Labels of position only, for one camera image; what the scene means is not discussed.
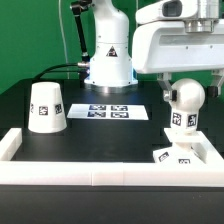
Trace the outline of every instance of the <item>green background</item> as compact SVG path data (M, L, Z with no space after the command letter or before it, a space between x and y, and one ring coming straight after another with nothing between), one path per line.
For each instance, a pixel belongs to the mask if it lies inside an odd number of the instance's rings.
M139 8L155 0L113 0L116 8L127 14L130 20L129 51L136 29L136 2ZM80 45L69 0L61 0L62 19L68 49L68 61L81 60ZM65 63L62 35L59 23L58 0L11 0L1 1L0 7L0 93L21 79L32 78L44 69ZM84 33L90 55L95 51L93 13L82 14ZM138 75L138 79L155 80L154 75ZM173 74L173 80L194 78L209 85L210 71ZM71 73L70 78L78 78Z

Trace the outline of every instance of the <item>white robot head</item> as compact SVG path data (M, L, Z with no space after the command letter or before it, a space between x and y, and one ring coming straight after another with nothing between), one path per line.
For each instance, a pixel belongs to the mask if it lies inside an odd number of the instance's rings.
M171 101L171 128L183 133L197 129L199 109L204 103L205 92L195 80L181 79L172 85L177 90L177 101Z

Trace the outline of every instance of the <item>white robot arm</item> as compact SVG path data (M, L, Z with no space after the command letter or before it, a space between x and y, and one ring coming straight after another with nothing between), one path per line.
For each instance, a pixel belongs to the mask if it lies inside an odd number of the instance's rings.
M220 94L224 20L219 19L219 0L163 0L140 9L136 20L143 24L132 47L138 73L162 73L159 80L170 91L167 81L172 72L212 70L215 95Z
M128 17L113 6L112 0L79 0L78 3L73 3L74 15L86 11L83 5L92 7L96 27L96 49L90 59L89 77L84 81L85 86L107 93L135 89L137 80L133 77L132 60L128 54ZM87 55L85 43L80 42L85 59Z

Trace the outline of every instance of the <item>white cup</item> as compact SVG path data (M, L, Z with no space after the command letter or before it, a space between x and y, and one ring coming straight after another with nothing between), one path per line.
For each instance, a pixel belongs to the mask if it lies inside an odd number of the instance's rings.
M32 85L29 125L30 131L54 133L67 127L60 85L39 82Z

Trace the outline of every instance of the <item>black tabletop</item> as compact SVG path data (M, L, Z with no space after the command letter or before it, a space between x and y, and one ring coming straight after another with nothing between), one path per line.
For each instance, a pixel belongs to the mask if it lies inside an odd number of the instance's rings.
M80 88L79 80L52 81L61 86L66 115L72 104L144 105L149 120L67 118L65 130L37 134L27 128L34 81L21 80L0 95L1 137L12 127L23 132L13 160L153 162L153 150L170 146L163 129L169 127L171 110L157 82L140 82L136 91L123 94L103 94ZM221 155L223 114L221 99L206 98L198 126ZM223 190L0 186L0 223L222 223Z

